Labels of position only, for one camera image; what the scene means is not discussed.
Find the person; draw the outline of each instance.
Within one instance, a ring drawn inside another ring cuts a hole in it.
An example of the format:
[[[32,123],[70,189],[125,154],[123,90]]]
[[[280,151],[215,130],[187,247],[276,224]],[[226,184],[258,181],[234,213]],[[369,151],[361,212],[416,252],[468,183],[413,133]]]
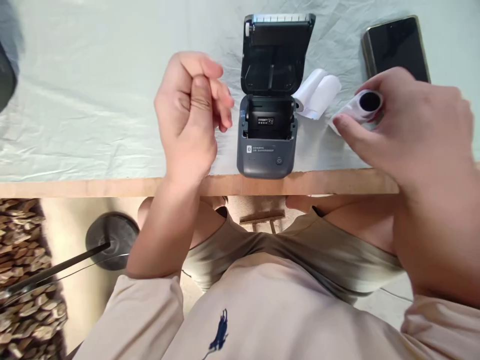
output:
[[[334,124],[399,193],[289,197],[305,215],[250,233],[199,196],[215,127],[232,126],[222,71],[202,53],[171,58],[154,101],[166,175],[75,359],[478,359],[480,175],[460,91],[402,68],[368,80],[359,91],[384,96],[379,126]],[[182,269],[205,291],[185,318]],[[400,331],[351,305],[403,271],[414,300]]]

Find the leg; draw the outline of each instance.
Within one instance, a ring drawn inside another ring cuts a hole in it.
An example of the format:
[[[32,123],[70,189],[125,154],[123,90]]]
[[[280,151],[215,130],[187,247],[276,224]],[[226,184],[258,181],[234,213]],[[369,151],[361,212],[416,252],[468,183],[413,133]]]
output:
[[[287,205],[310,211],[281,234],[280,246],[335,296],[354,303],[403,272],[393,248],[397,195],[294,200]]]
[[[316,207],[316,212],[329,223],[395,255],[393,211],[397,201],[397,194],[288,196],[286,205],[304,213]]]
[[[151,204],[152,198],[147,198],[138,209],[140,228]],[[216,283],[233,262],[258,248],[259,235],[234,223],[224,205],[220,196],[200,198],[190,251],[183,262],[183,272],[203,291]]]

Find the paper roll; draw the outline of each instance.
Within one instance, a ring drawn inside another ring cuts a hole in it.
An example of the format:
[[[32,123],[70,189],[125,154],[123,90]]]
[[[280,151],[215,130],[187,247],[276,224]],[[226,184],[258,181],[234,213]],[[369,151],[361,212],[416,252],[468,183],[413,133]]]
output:
[[[362,90],[355,95],[345,106],[343,106],[328,121],[328,125],[335,134],[340,135],[334,125],[334,118],[340,114],[350,115],[359,124],[364,124],[372,120],[384,103],[384,97],[381,93],[373,90]]]
[[[327,76],[328,72],[323,69],[315,69],[309,77],[300,85],[298,90],[292,95],[296,101],[296,111],[302,112],[309,103],[315,89],[319,86],[322,79]]]
[[[334,75],[325,76],[313,92],[304,111],[300,112],[300,115],[313,120],[320,119],[341,89],[342,84],[338,77]]]

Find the printer lid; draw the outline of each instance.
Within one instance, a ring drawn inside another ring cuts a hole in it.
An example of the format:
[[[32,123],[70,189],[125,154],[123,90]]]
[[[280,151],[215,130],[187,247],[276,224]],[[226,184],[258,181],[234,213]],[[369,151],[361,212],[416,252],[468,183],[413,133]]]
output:
[[[279,97],[298,90],[315,19],[312,13],[245,17],[240,79],[245,94]]]

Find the wooden table edge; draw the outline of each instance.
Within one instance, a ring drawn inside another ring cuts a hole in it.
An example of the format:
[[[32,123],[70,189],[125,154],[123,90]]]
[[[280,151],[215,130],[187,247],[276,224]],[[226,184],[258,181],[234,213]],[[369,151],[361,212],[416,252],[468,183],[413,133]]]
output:
[[[160,177],[75,181],[0,182],[0,198],[105,198],[153,196]],[[240,174],[210,175],[201,185],[204,196],[391,194],[397,184],[372,169],[293,172],[278,180]]]

